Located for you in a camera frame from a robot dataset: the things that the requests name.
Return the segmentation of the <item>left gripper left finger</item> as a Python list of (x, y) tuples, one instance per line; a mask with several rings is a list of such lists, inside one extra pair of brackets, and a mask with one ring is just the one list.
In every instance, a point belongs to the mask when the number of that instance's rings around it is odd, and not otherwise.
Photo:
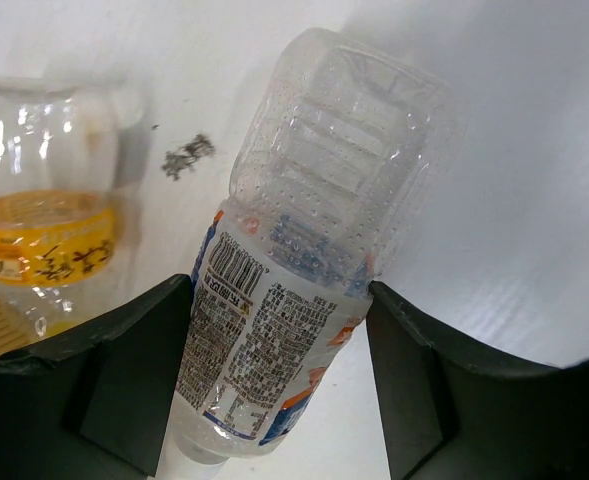
[(158, 467), (192, 283), (174, 275), (0, 356), (0, 479), (145, 479)]

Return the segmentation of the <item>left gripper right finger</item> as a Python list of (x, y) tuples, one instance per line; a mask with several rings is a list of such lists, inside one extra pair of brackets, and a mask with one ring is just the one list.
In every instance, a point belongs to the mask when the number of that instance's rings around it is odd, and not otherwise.
[(484, 344), (375, 282), (366, 319), (394, 479), (589, 479), (589, 360)]

